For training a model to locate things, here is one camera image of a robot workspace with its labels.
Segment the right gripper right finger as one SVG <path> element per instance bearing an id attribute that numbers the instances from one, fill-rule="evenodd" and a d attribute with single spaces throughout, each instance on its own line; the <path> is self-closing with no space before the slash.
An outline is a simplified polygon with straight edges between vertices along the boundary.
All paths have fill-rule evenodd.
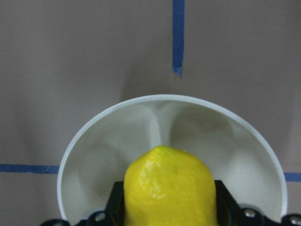
<path id="1" fill-rule="evenodd" d="M 240 207 L 224 183 L 215 181 L 218 224 L 221 226 L 299 226 L 300 214 L 288 214 L 273 221 L 256 208 Z"/>

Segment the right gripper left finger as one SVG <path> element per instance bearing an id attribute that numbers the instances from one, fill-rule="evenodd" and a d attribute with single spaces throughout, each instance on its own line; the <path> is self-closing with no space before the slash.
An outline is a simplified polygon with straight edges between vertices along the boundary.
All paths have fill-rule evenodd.
<path id="1" fill-rule="evenodd" d="M 82 218 L 75 226 L 123 226 L 125 213 L 123 185 L 123 181 L 115 182 L 105 208 Z"/>

